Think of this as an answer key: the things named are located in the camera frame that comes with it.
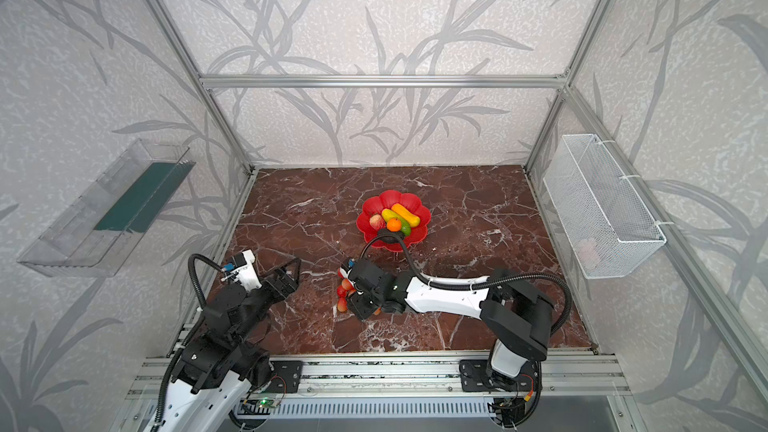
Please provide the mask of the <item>fake lychee bunch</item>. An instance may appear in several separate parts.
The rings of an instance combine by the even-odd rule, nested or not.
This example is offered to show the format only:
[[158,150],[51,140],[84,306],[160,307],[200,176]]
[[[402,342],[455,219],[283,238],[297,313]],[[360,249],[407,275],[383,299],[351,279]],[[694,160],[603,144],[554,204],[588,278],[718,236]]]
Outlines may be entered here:
[[360,321],[381,313],[385,297],[375,273],[337,270],[341,283],[337,288],[337,309],[350,312]]

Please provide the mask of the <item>small orange fake tangerine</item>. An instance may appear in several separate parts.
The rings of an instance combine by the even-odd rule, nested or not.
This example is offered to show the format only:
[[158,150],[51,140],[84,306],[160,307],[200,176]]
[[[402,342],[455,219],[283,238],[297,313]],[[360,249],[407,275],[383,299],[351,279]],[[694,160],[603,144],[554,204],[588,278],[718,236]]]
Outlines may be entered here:
[[391,218],[387,221],[387,229],[391,232],[399,232],[402,230],[402,223],[397,218]]

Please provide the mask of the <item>red-yellow fake peach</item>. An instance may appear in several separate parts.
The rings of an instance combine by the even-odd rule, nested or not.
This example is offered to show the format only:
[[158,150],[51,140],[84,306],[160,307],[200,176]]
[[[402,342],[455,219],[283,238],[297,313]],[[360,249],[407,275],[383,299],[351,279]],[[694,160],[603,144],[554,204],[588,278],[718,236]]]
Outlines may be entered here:
[[374,214],[369,219],[369,225],[373,230],[378,231],[387,226],[387,221],[380,214]]

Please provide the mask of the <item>yellow-green fake mango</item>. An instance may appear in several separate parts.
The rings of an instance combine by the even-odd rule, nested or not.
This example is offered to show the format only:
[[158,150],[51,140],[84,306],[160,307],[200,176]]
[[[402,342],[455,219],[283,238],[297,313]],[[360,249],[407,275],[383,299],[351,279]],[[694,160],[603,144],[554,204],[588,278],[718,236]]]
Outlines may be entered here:
[[384,209],[381,212],[381,216],[386,222],[386,228],[388,231],[399,232],[405,237],[409,237],[411,235],[411,225],[403,216],[397,214],[391,209]]

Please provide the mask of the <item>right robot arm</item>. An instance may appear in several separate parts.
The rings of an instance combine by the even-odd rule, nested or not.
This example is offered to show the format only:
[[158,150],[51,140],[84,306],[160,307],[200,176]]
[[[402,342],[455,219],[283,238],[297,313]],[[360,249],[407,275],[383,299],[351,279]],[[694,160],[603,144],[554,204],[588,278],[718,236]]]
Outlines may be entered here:
[[[396,243],[408,269],[387,272],[367,258],[377,242]],[[350,259],[338,274],[351,283],[347,308],[365,321],[381,311],[446,313],[477,319],[494,335],[486,371],[475,380],[482,390],[517,392],[526,398],[542,389],[542,363],[551,337],[570,317],[573,295],[567,282],[548,273],[514,273],[497,269],[489,276],[449,279],[425,274],[417,266],[400,233],[382,232],[371,239],[359,257]]]

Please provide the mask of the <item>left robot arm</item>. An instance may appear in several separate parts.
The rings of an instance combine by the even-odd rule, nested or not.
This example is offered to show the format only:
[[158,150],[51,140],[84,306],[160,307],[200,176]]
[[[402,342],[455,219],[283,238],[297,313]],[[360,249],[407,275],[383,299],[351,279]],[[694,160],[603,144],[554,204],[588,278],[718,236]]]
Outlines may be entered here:
[[200,315],[176,346],[161,379],[148,431],[214,431],[239,407],[269,410],[297,392],[301,361],[273,363],[269,352],[250,341],[268,323],[272,306],[300,285],[302,261],[294,257],[259,277],[255,255],[246,250],[219,264],[199,253],[187,260]]

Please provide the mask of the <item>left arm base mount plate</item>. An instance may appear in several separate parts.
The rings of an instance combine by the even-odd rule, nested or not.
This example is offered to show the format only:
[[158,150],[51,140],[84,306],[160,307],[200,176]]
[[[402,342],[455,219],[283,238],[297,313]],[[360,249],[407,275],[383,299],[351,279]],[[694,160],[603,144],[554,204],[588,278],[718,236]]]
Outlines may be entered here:
[[272,376],[259,392],[266,394],[296,394],[302,378],[304,362],[278,360],[271,363]]

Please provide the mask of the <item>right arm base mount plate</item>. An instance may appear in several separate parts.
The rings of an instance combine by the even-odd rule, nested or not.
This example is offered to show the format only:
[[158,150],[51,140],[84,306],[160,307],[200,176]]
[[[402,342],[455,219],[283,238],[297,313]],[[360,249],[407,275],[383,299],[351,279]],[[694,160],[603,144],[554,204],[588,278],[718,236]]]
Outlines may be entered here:
[[512,392],[526,395],[536,389],[537,372],[531,361],[525,362],[521,372],[510,378],[493,371],[487,359],[465,359],[459,362],[459,374],[463,392]]

